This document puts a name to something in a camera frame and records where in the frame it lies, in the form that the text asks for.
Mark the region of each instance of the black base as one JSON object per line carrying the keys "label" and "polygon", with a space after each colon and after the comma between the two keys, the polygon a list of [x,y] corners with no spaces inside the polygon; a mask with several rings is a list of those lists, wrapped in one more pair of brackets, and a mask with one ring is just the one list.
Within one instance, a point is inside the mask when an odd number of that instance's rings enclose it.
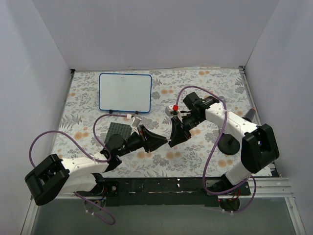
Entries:
{"label": "black base", "polygon": [[240,143],[230,134],[223,134],[217,144],[219,150],[227,155],[234,155],[240,149]]}

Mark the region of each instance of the purple cable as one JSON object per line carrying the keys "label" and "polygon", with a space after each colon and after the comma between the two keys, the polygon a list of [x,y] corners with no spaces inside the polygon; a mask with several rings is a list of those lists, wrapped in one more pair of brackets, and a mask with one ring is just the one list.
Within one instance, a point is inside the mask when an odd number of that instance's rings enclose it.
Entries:
{"label": "purple cable", "polygon": [[101,215],[99,215],[98,213],[95,213],[95,212],[93,212],[93,211],[89,211],[89,210],[88,210],[88,212],[89,212],[90,214],[94,214],[95,216],[97,216],[99,219],[101,219],[103,222],[107,223],[108,225],[113,225],[113,224],[116,223],[116,219],[115,219],[114,215],[113,215],[110,211],[108,211],[107,209],[104,209],[103,207],[99,206],[98,204],[94,203],[94,202],[91,201],[91,200],[88,200],[87,198],[83,197],[82,195],[80,195],[80,194],[78,194],[78,193],[76,193],[76,192],[75,192],[74,194],[75,194],[77,197],[80,197],[81,199],[85,200],[86,202],[88,202],[88,203],[94,205],[95,207],[99,208],[100,210],[106,212],[106,213],[112,218],[113,222],[110,222],[110,221],[106,220],[105,218],[103,218],[103,217],[102,217]]}
{"label": "purple cable", "polygon": [[[253,175],[251,175],[250,178],[252,178],[252,179],[253,179],[253,182],[254,182],[254,190],[253,190],[253,194],[252,194],[252,196],[251,196],[251,199],[249,200],[249,202],[248,202],[244,207],[242,207],[241,209],[239,209],[239,210],[237,210],[237,211],[233,211],[233,213],[239,213],[239,212],[244,211],[245,209],[248,208],[248,206],[250,206],[251,202],[252,202],[253,199],[254,199],[254,196],[255,196],[255,193],[256,193],[256,181],[255,181],[255,178],[253,177]],[[210,210],[210,211],[215,211],[215,212],[221,212],[221,210],[213,209],[213,208],[203,207],[203,209]]]}
{"label": "purple cable", "polygon": [[[93,160],[93,156],[91,156],[90,154],[88,154],[71,136],[69,136],[67,133],[63,132],[63,131],[45,131],[43,133],[41,133],[40,135],[38,135],[34,141],[31,143],[30,145],[30,148],[29,148],[29,160],[30,160],[30,163],[32,164],[32,166],[35,168],[36,165],[34,164],[33,162],[33,159],[32,159],[32,156],[31,156],[31,152],[33,150],[33,147],[34,147],[34,144],[36,143],[36,141],[41,137],[41,136],[44,136],[46,134],[49,134],[49,133],[59,133],[59,134],[62,134],[62,135],[65,135],[66,137],[68,137],[88,158],[90,158],[91,160]],[[111,154],[109,156],[109,159],[107,160],[99,160],[99,159],[95,159],[96,162],[100,162],[100,163],[106,163],[108,162],[109,160],[111,159]]]}
{"label": "purple cable", "polygon": [[94,137],[96,138],[96,140],[102,145],[102,147],[104,147],[104,148],[107,150],[105,144],[102,143],[102,141],[101,141],[101,140],[97,137],[97,135],[96,135],[96,124],[97,124],[97,122],[98,122],[101,118],[103,118],[103,117],[105,117],[105,116],[127,117],[127,115],[122,115],[122,114],[103,114],[103,115],[101,115],[100,117],[98,117],[98,118],[96,119],[96,121],[94,122],[93,128],[92,128],[93,135],[94,135]]}
{"label": "purple cable", "polygon": [[[97,137],[96,135],[96,132],[95,132],[95,127],[96,127],[96,124],[98,122],[99,119],[101,119],[102,117],[105,117],[105,116],[116,116],[116,117],[126,117],[126,115],[120,115],[120,114],[104,114],[104,115],[101,115],[100,117],[97,118],[97,120],[94,122],[94,125],[93,125],[93,134],[96,138],[96,140],[107,150],[107,148],[105,147],[104,143],[101,142],[101,140]],[[93,156],[91,156],[90,154],[88,154],[70,135],[68,135],[67,133],[65,132],[62,132],[62,131],[46,131],[46,132],[43,132],[41,133],[40,135],[38,135],[34,141],[32,142],[32,144],[30,145],[30,148],[29,148],[29,161],[30,163],[32,164],[32,166],[35,168],[36,165],[34,164],[33,162],[33,159],[32,159],[32,156],[31,156],[31,153],[32,153],[32,150],[33,150],[33,147],[34,147],[34,144],[36,143],[36,141],[43,135],[46,135],[46,134],[49,134],[49,133],[59,133],[59,134],[62,134],[62,135],[65,135],[66,137],[68,137],[88,158],[90,158],[91,160],[95,160],[96,162],[100,162],[100,163],[106,163],[108,162],[110,159],[111,159],[111,153],[108,151],[109,153],[109,158],[107,160],[100,160],[100,159],[94,159]],[[93,204],[94,206],[98,207],[100,210],[106,212],[109,216],[111,216],[113,222],[109,222],[107,221],[105,218],[103,218],[101,215],[97,214],[97,213],[94,213],[93,211],[88,211],[89,213],[91,214],[94,214],[95,216],[97,216],[98,218],[100,218],[102,221],[104,221],[105,223],[109,224],[109,225],[113,225],[115,224],[116,220],[115,220],[115,217],[113,216],[113,214],[102,208],[101,206],[95,204],[94,202],[88,200],[87,198],[79,195],[78,193],[74,192],[74,194],[80,198],[82,198],[83,200],[85,200],[86,202],[90,203],[90,204]]]}
{"label": "purple cable", "polygon": [[212,150],[211,150],[211,152],[210,152],[210,154],[209,154],[209,156],[208,156],[208,158],[207,158],[207,160],[206,160],[206,163],[205,163],[205,166],[204,166],[204,170],[203,170],[203,175],[202,175],[202,186],[203,186],[204,190],[205,190],[206,192],[208,192],[209,194],[211,194],[211,195],[216,195],[216,196],[218,196],[218,195],[223,195],[223,194],[225,194],[225,193],[231,192],[231,191],[237,189],[238,187],[240,187],[241,185],[243,185],[248,179],[245,179],[245,180],[241,181],[239,184],[237,184],[236,186],[234,186],[234,187],[232,187],[232,188],[230,188],[230,189],[228,189],[228,190],[221,191],[221,192],[212,192],[212,191],[208,190],[208,189],[206,188],[206,185],[205,185],[205,174],[206,174],[206,171],[207,171],[207,167],[209,166],[209,163],[210,163],[210,160],[211,160],[211,158],[212,158],[212,156],[213,156],[214,150],[215,150],[215,148],[217,147],[217,144],[218,144],[220,138],[222,137],[222,135],[223,135],[223,133],[224,133],[224,130],[225,130],[225,127],[226,127],[226,123],[227,123],[226,103],[225,103],[225,101],[223,101],[222,99],[220,99],[217,95],[213,94],[212,92],[210,92],[210,91],[208,91],[208,90],[206,90],[206,89],[204,89],[204,88],[197,87],[197,86],[187,86],[187,87],[184,87],[183,89],[181,89],[181,91],[179,92],[178,97],[177,97],[177,100],[176,100],[176,105],[178,105],[178,103],[179,103],[179,98],[180,98],[181,93],[182,93],[185,89],[187,89],[187,88],[196,88],[196,89],[202,90],[202,91],[204,91],[204,92],[207,92],[207,93],[209,93],[211,96],[213,96],[213,97],[215,97],[216,99],[218,99],[218,100],[223,104],[223,108],[225,109],[225,119],[224,119],[224,123],[223,123],[223,126],[222,126],[222,128],[221,128],[220,134],[219,134],[219,136],[217,137],[217,139],[216,139],[216,141],[215,141],[215,143],[214,143],[214,145],[213,145],[213,147],[212,147]]}

